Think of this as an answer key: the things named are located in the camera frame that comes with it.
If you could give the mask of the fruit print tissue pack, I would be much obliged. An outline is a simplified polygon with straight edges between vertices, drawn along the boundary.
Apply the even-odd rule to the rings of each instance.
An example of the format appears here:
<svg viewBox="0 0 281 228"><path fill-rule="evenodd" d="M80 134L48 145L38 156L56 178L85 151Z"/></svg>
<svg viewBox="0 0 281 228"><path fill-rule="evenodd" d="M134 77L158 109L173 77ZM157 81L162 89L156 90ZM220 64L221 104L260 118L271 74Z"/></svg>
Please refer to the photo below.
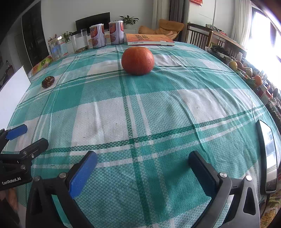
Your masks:
<svg viewBox="0 0 281 228"><path fill-rule="evenodd" d="M44 68L48 67L48 65L52 62L52 56L47 56L42 61L40 61L37 65L32 68L31 75L34 76L39 71L43 70Z"/></svg>

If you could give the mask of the clear jar black lid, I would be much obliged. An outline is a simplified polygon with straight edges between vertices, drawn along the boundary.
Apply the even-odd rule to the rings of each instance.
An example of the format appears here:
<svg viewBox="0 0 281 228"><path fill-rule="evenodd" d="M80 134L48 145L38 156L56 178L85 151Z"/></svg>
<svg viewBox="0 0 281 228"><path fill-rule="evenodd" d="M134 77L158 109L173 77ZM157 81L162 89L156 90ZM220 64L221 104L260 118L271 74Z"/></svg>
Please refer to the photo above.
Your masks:
<svg viewBox="0 0 281 228"><path fill-rule="evenodd" d="M71 34L74 53L80 53L89 49L87 29L81 29Z"/></svg>

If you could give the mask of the glass jar gold lid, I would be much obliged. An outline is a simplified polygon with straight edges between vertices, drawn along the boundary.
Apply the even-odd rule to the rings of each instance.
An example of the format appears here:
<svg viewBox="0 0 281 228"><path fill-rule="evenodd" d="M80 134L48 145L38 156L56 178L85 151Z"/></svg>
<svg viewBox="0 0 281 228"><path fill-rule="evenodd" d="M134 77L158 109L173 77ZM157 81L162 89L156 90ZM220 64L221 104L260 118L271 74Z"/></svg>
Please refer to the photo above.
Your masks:
<svg viewBox="0 0 281 228"><path fill-rule="evenodd" d="M65 39L60 36L48 42L53 61L67 56L68 50Z"/></svg>

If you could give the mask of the orange book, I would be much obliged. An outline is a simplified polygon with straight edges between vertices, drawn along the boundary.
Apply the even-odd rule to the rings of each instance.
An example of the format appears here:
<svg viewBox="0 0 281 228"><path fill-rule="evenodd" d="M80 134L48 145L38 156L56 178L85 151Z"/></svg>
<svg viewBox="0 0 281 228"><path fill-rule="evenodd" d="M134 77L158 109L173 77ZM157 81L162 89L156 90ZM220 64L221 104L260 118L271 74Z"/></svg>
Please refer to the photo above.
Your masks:
<svg viewBox="0 0 281 228"><path fill-rule="evenodd" d="M150 34L126 34L126 42L129 46L174 46L172 39L165 35Z"/></svg>

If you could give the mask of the wooden desk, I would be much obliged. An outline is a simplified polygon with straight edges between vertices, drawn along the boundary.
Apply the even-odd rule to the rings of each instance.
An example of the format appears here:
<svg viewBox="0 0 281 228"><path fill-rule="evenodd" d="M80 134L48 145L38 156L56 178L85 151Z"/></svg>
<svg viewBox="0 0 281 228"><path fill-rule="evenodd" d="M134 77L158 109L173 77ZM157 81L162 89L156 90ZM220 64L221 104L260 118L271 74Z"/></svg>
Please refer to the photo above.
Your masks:
<svg viewBox="0 0 281 228"><path fill-rule="evenodd" d="M246 57L247 50L244 46L236 42L235 40L223 35L217 31L213 31L213 38L215 39L215 43L221 47L223 47L230 56L236 57L240 52L243 57Z"/></svg>

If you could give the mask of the fruit tray on side table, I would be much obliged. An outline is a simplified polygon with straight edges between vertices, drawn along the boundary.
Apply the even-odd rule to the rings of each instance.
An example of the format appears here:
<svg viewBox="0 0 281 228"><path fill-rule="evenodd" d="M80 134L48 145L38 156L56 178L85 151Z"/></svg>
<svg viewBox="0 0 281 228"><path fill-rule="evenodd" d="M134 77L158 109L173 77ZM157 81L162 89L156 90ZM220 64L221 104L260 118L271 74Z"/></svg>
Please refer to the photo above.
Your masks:
<svg viewBox="0 0 281 228"><path fill-rule="evenodd" d="M229 67L250 87L256 88L262 85L262 78L253 73L252 68L246 68L241 62L231 61Z"/></svg>

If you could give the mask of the potted green plant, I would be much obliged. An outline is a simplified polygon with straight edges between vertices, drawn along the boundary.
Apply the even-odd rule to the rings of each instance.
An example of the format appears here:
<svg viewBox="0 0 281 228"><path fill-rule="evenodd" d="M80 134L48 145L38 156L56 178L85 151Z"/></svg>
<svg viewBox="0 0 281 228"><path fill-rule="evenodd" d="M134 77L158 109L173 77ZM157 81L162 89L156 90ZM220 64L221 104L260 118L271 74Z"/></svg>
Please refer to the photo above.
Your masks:
<svg viewBox="0 0 281 228"><path fill-rule="evenodd" d="M130 17L129 15L120 16L120 18L123 21L124 28L132 28L139 21L139 18Z"/></svg>

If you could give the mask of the dark mangosteen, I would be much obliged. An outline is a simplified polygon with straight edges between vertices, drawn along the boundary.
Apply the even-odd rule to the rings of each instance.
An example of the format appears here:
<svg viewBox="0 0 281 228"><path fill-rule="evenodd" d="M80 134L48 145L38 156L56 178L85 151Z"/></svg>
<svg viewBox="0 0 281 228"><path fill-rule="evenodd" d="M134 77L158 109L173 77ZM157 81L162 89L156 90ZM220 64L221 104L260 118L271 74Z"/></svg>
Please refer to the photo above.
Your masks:
<svg viewBox="0 0 281 228"><path fill-rule="evenodd" d="M42 88L45 88L45 89L49 88L50 86L53 85L54 81L55 81L55 77L47 76L43 79L41 86L42 86Z"/></svg>

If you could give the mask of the black tablet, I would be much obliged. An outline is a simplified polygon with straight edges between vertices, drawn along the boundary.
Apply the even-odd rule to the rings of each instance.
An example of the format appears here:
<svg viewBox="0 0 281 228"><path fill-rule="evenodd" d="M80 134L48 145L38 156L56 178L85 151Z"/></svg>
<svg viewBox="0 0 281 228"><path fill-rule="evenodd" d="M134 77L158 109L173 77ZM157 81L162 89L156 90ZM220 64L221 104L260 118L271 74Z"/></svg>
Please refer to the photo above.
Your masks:
<svg viewBox="0 0 281 228"><path fill-rule="evenodd" d="M260 193L268 195L275 193L278 180L277 152L272 129L264 121L256 122L260 155L261 155L261 184Z"/></svg>

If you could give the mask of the orange lounge chair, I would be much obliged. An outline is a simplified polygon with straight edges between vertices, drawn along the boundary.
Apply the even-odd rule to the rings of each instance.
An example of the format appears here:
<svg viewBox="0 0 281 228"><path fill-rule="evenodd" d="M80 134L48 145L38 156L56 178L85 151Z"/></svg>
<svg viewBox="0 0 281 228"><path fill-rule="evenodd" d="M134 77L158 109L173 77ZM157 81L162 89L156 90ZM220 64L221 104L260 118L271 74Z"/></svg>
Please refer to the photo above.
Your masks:
<svg viewBox="0 0 281 228"><path fill-rule="evenodd" d="M159 28L153 30L146 26L140 26L138 33L139 34L148 34L148 35L165 35L168 38L174 40L179 33L183 30L184 24L176 21L170 21L165 19L159 20Z"/></svg>

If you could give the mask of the teal plaid tablecloth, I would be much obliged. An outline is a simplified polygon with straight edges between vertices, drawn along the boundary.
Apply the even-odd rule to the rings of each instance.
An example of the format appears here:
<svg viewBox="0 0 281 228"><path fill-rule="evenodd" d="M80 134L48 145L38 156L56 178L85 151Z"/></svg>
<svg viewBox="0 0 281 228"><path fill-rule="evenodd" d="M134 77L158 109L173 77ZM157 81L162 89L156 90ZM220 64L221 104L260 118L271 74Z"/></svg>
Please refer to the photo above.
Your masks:
<svg viewBox="0 0 281 228"><path fill-rule="evenodd" d="M280 134L265 105L228 66L186 43L150 46L155 65L127 74L126 45L71 54L31 77L9 127L28 131L4 152L49 142L31 173L53 178L94 151L76 201L95 227L191 227L209 202L188 165L198 151L219 172L260 188L257 120ZM41 83L55 77L49 88Z"/></svg>

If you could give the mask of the black television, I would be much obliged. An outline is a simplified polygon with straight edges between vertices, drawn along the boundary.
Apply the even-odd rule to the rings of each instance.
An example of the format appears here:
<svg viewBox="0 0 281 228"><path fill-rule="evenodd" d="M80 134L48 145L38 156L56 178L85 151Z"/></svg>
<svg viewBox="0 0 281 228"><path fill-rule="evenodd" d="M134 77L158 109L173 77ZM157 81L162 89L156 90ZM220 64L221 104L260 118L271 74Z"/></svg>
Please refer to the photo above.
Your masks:
<svg viewBox="0 0 281 228"><path fill-rule="evenodd" d="M110 22L110 12L106 12L106 13L96 14L93 16L85 17L83 19L76 20L75 24L76 24L77 31L82 29L87 29L87 34L90 34L90 27L97 24L103 24L104 29L108 31L109 22Z"/></svg>

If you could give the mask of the wooden chair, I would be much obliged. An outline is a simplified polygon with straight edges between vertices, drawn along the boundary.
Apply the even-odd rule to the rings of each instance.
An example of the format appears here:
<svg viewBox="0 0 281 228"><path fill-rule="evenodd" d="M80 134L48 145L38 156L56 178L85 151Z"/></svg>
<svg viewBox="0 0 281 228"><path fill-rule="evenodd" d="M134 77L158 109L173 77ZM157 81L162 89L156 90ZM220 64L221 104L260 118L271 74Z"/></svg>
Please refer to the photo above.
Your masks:
<svg viewBox="0 0 281 228"><path fill-rule="evenodd" d="M186 30L186 38L185 42L188 44L192 44L201 49L205 47L211 47L211 40L213 38L213 31L210 28L188 23Z"/></svg>

